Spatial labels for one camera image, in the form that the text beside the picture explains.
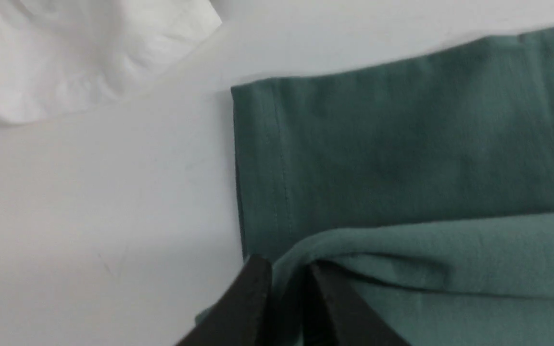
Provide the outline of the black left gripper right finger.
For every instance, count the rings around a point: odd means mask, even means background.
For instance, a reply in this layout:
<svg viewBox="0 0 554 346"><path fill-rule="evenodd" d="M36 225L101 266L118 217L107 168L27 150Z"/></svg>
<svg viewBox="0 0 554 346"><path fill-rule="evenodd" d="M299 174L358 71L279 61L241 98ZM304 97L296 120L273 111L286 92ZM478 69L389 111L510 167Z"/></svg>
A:
<svg viewBox="0 0 554 346"><path fill-rule="evenodd" d="M303 294L305 346L408 346L327 261L306 267Z"/></svg>

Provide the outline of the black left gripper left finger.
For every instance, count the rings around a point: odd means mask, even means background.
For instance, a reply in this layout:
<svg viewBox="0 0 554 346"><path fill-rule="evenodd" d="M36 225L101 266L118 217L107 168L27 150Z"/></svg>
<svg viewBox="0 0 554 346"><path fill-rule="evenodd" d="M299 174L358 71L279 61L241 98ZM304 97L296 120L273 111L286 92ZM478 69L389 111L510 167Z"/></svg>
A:
<svg viewBox="0 0 554 346"><path fill-rule="evenodd" d="M264 346L271 280L271 263L250 256L226 293L179 346Z"/></svg>

